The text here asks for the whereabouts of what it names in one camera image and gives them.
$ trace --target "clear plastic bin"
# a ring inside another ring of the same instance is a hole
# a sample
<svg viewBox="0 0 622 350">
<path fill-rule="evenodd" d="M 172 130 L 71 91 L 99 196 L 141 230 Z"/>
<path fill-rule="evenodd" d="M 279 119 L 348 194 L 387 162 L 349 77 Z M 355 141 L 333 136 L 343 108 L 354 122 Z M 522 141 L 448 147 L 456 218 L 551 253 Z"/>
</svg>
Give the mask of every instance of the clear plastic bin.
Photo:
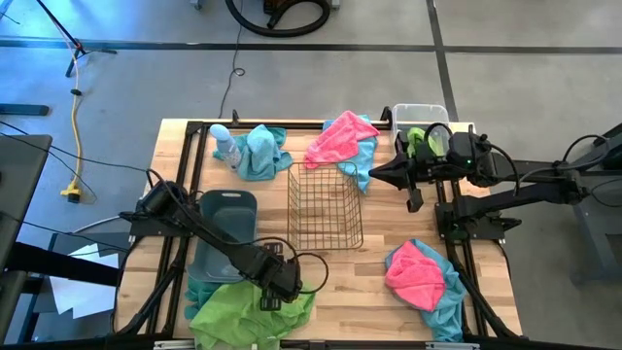
<svg viewBox="0 0 622 350">
<path fill-rule="evenodd" d="M 441 122 L 449 123 L 449 116 L 445 107 L 430 104 L 399 103 L 393 107 L 393 136 L 398 132 L 408 132 L 411 127 L 426 129 L 429 124 Z M 442 127 L 436 127 L 431 138 L 443 145 L 443 150 L 449 150 L 449 134 Z"/>
</svg>

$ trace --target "metal wire basket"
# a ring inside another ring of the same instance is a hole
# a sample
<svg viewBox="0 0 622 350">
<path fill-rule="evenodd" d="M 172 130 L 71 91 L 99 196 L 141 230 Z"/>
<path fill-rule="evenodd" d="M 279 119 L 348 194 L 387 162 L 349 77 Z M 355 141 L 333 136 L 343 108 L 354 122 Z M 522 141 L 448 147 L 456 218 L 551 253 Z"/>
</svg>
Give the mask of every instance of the metal wire basket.
<svg viewBox="0 0 622 350">
<path fill-rule="evenodd" d="M 338 167 L 352 175 L 344 174 Z M 322 164 L 315 169 L 294 163 L 290 167 L 288 240 L 298 250 L 354 249 L 363 245 L 354 163 Z"/>
</svg>

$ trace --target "pink towel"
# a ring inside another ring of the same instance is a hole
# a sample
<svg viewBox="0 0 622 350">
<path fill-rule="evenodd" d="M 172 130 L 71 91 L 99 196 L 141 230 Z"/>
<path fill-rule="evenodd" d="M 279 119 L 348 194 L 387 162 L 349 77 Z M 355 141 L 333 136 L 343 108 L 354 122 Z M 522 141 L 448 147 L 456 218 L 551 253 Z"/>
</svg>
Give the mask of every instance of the pink towel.
<svg viewBox="0 0 622 350">
<path fill-rule="evenodd" d="M 433 259 L 424 256 L 410 241 L 393 254 L 385 283 L 400 298 L 425 311 L 434 311 L 445 293 L 445 281 L 440 267 Z"/>
<path fill-rule="evenodd" d="M 345 111 L 307 148 L 304 162 L 307 169 L 320 164 L 342 161 L 359 153 L 359 140 L 380 132 L 356 114 Z"/>
</svg>

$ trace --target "plastic bottle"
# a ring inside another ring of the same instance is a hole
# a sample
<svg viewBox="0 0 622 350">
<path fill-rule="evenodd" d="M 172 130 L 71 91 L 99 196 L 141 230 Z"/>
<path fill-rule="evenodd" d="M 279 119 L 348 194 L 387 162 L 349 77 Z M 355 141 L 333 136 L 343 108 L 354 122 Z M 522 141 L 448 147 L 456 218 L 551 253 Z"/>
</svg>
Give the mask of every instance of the plastic bottle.
<svg viewBox="0 0 622 350">
<path fill-rule="evenodd" d="M 226 165 L 233 171 L 237 170 L 242 155 L 237 149 L 235 140 L 231 137 L 229 130 L 220 124 L 210 126 L 210 133 L 216 139 L 216 147 L 223 155 Z"/>
</svg>

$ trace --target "wooden table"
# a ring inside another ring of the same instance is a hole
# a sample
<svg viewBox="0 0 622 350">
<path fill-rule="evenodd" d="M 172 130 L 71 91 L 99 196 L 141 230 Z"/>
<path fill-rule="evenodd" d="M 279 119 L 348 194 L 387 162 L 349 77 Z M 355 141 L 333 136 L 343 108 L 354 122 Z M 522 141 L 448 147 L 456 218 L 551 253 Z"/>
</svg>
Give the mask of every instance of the wooden table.
<svg viewBox="0 0 622 350">
<path fill-rule="evenodd" d="M 152 168 L 166 179 L 175 179 L 184 131 L 188 120 L 163 120 L 155 144 Z M 467 123 L 453 123 L 454 130 L 466 130 Z M 288 130 L 283 150 L 289 151 L 294 161 L 302 161 L 307 146 L 319 131 Z M 189 160 L 189 174 L 185 187 L 190 185 L 190 174 L 195 157 L 196 141 Z M 280 172 L 274 181 L 245 182 L 231 174 L 225 165 L 212 157 L 216 147 L 208 137 L 203 160 L 199 189 L 245 190 L 258 200 L 259 236 L 287 237 L 287 171 Z M 393 158 L 393 141 L 390 132 L 381 132 L 374 156 L 376 165 Z M 461 182 L 462 193 L 488 194 Z M 431 340 L 432 332 L 423 323 L 419 311 L 396 299 L 384 284 L 384 259 L 387 254 L 410 238 L 417 238 L 445 255 L 444 244 L 439 240 L 434 221 L 433 206 L 437 202 L 435 187 L 423 186 L 425 204 L 418 213 L 406 210 L 406 192 L 378 180 L 371 180 L 368 194 L 361 199 L 364 244 L 353 251 L 327 251 L 323 253 L 330 267 L 326 286 L 317 293 L 309 323 L 293 331 L 289 339 L 347 339 L 347 340 Z M 190 241 L 187 264 L 193 260 L 197 238 Z M 152 291 L 163 239 L 146 237 L 136 247 L 127 261 L 119 292 L 117 309 L 118 328 L 129 322 Z M 506 262 L 500 247 L 489 241 L 473 241 L 476 271 L 480 290 L 508 327 L 521 333 Z M 324 267 L 313 259 L 301 260 L 302 280 L 309 288 L 317 286 L 324 278 Z M 183 292 L 188 285 L 184 274 Z M 157 330 L 166 318 L 169 291 L 162 298 Z M 184 293 L 180 296 L 174 336 L 190 338 L 189 321 L 184 318 L 184 307 L 189 304 Z M 475 329 L 472 303 L 466 299 L 468 324 Z"/>
</svg>

